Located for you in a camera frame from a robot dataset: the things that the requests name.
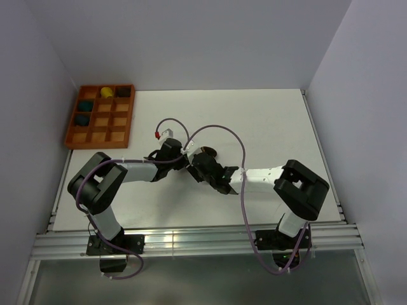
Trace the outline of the brown argyle sock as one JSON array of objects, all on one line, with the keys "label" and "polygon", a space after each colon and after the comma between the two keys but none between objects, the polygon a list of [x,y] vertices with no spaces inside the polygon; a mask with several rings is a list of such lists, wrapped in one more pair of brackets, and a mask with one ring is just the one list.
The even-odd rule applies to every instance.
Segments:
[{"label": "brown argyle sock", "polygon": [[202,146],[201,147],[201,151],[203,153],[208,154],[209,156],[212,156],[213,158],[215,158],[217,156],[217,151],[211,147],[208,146]]}]

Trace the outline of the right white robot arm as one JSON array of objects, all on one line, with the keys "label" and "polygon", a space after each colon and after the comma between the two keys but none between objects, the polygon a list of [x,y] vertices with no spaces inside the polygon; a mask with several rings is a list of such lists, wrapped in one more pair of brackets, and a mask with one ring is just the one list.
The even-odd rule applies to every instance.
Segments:
[{"label": "right white robot arm", "polygon": [[329,184],[295,159],[274,168],[244,169],[222,166],[206,152],[188,155],[188,170],[194,178],[205,181],[225,195],[249,193],[277,194],[288,207],[275,232],[281,247],[290,247],[306,222],[317,220],[329,191]]}]

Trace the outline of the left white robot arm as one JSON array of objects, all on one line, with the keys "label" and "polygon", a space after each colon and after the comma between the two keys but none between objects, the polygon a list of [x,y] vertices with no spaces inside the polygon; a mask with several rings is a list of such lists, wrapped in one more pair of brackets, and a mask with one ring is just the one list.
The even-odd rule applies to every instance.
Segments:
[{"label": "left white robot arm", "polygon": [[158,182],[171,170],[187,164],[181,154],[180,141],[168,138],[145,162],[116,163],[103,153],[95,153],[68,183],[67,191],[79,199],[85,211],[103,235],[101,247],[110,254],[125,248],[125,233],[114,215],[111,204],[120,186],[127,182]]}]

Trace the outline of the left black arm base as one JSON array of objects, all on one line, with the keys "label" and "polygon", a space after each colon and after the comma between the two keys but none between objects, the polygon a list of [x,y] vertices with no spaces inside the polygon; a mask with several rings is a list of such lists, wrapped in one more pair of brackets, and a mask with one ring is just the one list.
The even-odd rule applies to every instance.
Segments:
[{"label": "left black arm base", "polygon": [[[103,276],[112,280],[126,280],[142,271],[144,245],[143,234],[124,234],[114,241],[104,241],[100,236],[92,235],[88,239],[85,255],[99,257],[99,269]],[[130,256],[138,258],[140,266],[133,273],[124,275]]]}]

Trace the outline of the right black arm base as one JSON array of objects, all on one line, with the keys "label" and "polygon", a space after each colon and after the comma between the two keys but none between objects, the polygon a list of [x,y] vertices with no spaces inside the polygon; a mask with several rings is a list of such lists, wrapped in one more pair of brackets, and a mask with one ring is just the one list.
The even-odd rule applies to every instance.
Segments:
[{"label": "right black arm base", "polygon": [[[257,230],[255,231],[256,238],[254,240],[254,244],[257,247],[258,250],[264,251],[264,250],[280,250],[280,251],[285,251],[289,249],[293,249],[297,239],[300,237],[300,233],[298,233],[294,238],[286,236],[277,229],[273,230]],[[307,252],[303,256],[303,258],[307,258],[310,249],[312,246],[312,241],[311,241],[311,234],[310,234],[310,229],[307,228],[305,229],[305,234],[302,237],[298,250],[295,253],[294,259],[292,263],[290,264],[290,268],[296,269],[301,263],[302,263],[302,257],[300,255],[300,250],[301,249],[306,249]],[[274,263],[280,268],[283,268],[286,263],[290,259],[290,254],[283,254],[283,253],[277,253],[273,254],[273,260]]]}]

